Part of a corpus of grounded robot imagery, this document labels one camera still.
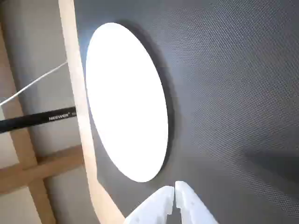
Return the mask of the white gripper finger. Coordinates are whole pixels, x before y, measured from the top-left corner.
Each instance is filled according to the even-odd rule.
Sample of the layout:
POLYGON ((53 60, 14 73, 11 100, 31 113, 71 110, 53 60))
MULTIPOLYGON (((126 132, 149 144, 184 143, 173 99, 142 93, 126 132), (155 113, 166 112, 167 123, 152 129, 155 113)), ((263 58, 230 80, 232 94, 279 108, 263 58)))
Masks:
POLYGON ((172 214, 174 187, 163 186, 144 200, 123 222, 124 224, 165 224, 172 214))
POLYGON ((186 182, 175 182, 175 197, 183 224, 218 224, 209 209, 186 182))

